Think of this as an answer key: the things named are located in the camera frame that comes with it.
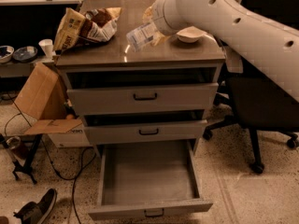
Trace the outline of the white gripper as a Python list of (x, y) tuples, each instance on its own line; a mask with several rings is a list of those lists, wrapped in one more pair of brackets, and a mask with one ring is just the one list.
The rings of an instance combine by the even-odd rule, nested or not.
[(150, 23), (152, 20), (160, 31), (153, 35), (153, 40), (150, 42), (153, 47), (156, 47), (181, 28), (176, 0), (156, 0), (152, 7), (148, 7), (144, 11), (142, 16), (144, 24)]

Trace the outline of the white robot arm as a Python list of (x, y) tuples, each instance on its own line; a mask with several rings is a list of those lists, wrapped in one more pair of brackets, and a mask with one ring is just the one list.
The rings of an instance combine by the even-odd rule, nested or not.
[(164, 35), (189, 26), (225, 42), (299, 101), (299, 33), (235, 0), (156, 0), (152, 19)]

